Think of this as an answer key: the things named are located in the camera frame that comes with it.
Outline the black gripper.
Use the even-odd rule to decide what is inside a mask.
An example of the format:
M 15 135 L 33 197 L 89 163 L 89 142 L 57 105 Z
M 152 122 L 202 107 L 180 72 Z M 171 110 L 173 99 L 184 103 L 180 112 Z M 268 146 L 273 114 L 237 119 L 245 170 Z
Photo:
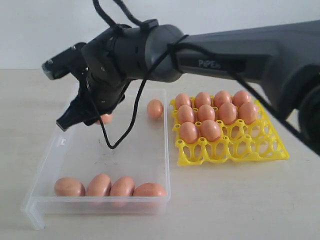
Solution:
M 78 94 L 67 110 L 56 120 L 57 126 L 66 131 L 70 127 L 84 123 L 90 126 L 98 121 L 94 111 L 109 114 L 124 98 L 125 76 L 121 73 L 108 73 L 99 77 L 91 70 L 77 70 L 74 76 L 79 81 Z

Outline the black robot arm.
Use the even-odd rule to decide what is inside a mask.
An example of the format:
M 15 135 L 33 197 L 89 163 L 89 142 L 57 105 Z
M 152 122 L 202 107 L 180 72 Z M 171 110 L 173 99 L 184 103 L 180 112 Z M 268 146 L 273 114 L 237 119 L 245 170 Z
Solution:
M 57 119 L 92 125 L 124 99 L 131 81 L 171 83 L 183 74 L 235 80 L 297 139 L 320 151 L 320 23 L 308 21 L 200 35 L 173 25 L 119 25 L 62 53 L 55 79 L 79 91 Z

